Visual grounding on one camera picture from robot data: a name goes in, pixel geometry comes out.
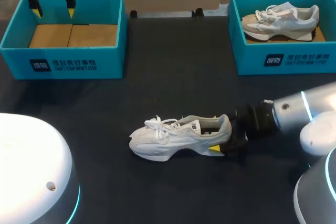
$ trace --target table surface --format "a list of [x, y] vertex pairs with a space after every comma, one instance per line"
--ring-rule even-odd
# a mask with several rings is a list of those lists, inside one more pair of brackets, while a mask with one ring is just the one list
[[155, 163], [129, 150], [128, 136], [155, 115], [213, 117], [336, 79], [238, 76], [226, 22], [129, 20], [122, 80], [15, 81], [1, 57], [0, 111], [37, 117], [64, 136], [81, 185], [81, 223], [297, 224], [298, 131], [250, 142], [245, 162], [186, 151]]

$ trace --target white shoe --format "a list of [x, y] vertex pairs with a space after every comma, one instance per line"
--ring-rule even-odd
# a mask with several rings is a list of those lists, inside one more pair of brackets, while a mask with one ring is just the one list
[[224, 156], [209, 148], [227, 142], [231, 131], [226, 115], [219, 118], [190, 115], [178, 121], [161, 121], [157, 116], [145, 121], [145, 127], [130, 135], [130, 149], [140, 157], [160, 162], [167, 161], [182, 149], [191, 149], [206, 156]]
[[317, 27], [320, 12], [317, 5], [296, 8], [289, 2], [268, 6], [266, 10], [242, 18], [243, 30], [249, 36], [268, 40], [275, 35], [285, 35], [295, 40], [312, 40], [312, 31]]

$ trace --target box wall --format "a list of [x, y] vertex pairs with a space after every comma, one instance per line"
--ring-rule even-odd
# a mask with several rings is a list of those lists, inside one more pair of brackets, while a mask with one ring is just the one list
[[237, 67], [244, 59], [245, 37], [239, 26], [240, 17], [237, 11], [235, 0], [231, 0], [228, 10], [228, 30], [230, 36], [231, 47], [234, 52]]
[[336, 0], [325, 0], [319, 7], [323, 35], [327, 41], [336, 41]]
[[0, 48], [26, 48], [36, 29], [34, 13], [28, 0], [20, 0], [10, 21]]
[[[3, 53], [16, 80], [28, 79], [111, 79], [122, 78], [122, 62], [116, 48], [94, 48], [94, 53], [85, 48], [30, 48], [30, 49], [9, 49]], [[30, 60], [47, 60], [50, 72], [35, 72]], [[61, 61], [72, 61], [73, 66], [62, 66]], [[76, 66], [75, 60], [80, 60], [80, 66]], [[82, 61], [88, 64], [86, 69]]]
[[[336, 72], [335, 45], [324, 42], [306, 43], [249, 44], [244, 61], [238, 68], [239, 74], [290, 74], [290, 73], [329, 73]], [[264, 67], [268, 55], [283, 55], [282, 63], [277, 67]], [[313, 57], [314, 64], [307, 64]]]
[[76, 0], [70, 18], [66, 0], [38, 0], [43, 17], [35, 16], [38, 24], [117, 24], [120, 0]]

